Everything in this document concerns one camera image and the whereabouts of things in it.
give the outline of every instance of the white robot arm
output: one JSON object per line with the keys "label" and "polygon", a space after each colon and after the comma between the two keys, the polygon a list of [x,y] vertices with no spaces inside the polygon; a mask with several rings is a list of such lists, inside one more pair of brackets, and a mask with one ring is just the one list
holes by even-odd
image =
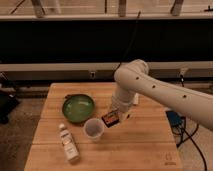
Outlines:
{"label": "white robot arm", "polygon": [[213,131],[213,96],[159,81],[148,72],[148,65],[142,60],[122,65],[114,75],[117,88],[112,107],[127,112],[135,93],[139,93]]}

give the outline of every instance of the bottle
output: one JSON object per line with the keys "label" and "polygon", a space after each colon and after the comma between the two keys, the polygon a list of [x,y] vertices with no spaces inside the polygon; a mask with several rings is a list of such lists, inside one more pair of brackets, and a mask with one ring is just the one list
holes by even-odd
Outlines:
{"label": "bottle", "polygon": [[74,163],[79,159],[80,155],[73,140],[73,137],[63,123],[59,125],[59,130],[67,160],[70,163]]}

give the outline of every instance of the paper cup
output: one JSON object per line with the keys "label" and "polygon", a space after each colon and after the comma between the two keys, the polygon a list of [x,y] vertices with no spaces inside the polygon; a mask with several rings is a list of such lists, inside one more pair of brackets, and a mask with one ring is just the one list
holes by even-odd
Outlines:
{"label": "paper cup", "polygon": [[99,141],[104,133],[104,123],[101,119],[92,118],[85,122],[84,133],[92,141]]}

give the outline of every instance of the wooden tabletop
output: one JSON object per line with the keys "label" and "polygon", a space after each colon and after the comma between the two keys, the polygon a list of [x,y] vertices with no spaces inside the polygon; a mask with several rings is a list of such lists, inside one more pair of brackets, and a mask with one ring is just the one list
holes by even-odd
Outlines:
{"label": "wooden tabletop", "polygon": [[[91,142],[82,126],[69,123],[62,114],[68,94],[87,94],[95,102],[93,117],[106,114],[115,83],[54,83],[51,85],[34,136],[25,171],[140,171],[182,170],[174,138],[159,103],[139,96],[139,105],[122,124],[105,128],[99,142]],[[64,123],[73,134],[81,159],[66,160],[58,125]]]}

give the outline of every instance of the bowl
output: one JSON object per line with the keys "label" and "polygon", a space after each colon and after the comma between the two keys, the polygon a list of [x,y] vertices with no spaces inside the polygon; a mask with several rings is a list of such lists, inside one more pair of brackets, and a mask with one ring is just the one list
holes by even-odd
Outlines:
{"label": "bowl", "polygon": [[62,107],[64,116],[72,123],[81,123],[89,119],[94,111],[95,103],[86,94],[67,95]]}

